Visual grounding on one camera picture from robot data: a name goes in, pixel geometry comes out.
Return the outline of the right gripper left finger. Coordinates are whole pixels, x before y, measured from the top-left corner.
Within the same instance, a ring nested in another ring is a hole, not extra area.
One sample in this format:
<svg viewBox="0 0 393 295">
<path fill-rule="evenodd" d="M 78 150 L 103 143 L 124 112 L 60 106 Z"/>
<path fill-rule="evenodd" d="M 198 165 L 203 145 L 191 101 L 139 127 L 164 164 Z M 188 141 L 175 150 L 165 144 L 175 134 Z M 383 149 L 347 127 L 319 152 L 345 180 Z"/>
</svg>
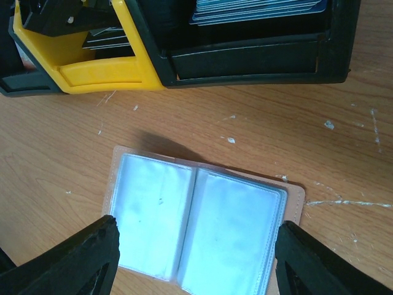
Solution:
<svg viewBox="0 0 393 295">
<path fill-rule="evenodd" d="M 110 294 L 119 236 L 116 219 L 105 215 L 20 266 L 1 253 L 1 294 Z"/>
</svg>

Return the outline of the pink leather card holder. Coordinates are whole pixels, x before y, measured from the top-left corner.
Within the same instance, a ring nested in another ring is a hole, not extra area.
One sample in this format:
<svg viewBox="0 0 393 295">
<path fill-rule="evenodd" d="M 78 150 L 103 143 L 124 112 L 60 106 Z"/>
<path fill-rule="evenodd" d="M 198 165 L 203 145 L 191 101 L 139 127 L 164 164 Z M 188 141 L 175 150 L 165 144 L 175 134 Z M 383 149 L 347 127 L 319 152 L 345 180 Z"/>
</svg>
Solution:
<svg viewBox="0 0 393 295">
<path fill-rule="evenodd" d="M 278 294 L 274 245 L 305 190 L 207 163 L 117 146 L 103 213 L 119 267 L 189 294 Z"/>
</svg>

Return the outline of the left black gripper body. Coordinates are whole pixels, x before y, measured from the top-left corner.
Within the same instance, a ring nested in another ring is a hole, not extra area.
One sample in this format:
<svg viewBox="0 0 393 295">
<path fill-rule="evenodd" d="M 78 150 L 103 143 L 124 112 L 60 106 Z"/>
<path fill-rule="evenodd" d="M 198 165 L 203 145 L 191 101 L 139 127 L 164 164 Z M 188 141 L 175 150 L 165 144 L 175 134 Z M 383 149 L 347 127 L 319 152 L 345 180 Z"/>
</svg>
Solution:
<svg viewBox="0 0 393 295">
<path fill-rule="evenodd" d="M 116 27 L 119 20 L 111 1 L 19 1 L 24 29 L 49 37 Z"/>
</svg>

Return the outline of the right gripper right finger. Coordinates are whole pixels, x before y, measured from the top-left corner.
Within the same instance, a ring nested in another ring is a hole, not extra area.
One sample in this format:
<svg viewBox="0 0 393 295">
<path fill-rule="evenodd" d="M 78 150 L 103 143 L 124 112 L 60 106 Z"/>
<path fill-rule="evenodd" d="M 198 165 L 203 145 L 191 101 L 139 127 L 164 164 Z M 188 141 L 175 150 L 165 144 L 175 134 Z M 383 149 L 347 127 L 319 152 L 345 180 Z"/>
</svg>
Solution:
<svg viewBox="0 0 393 295">
<path fill-rule="evenodd" d="M 280 294 L 392 294 L 292 221 L 279 227 L 275 257 Z"/>
</svg>

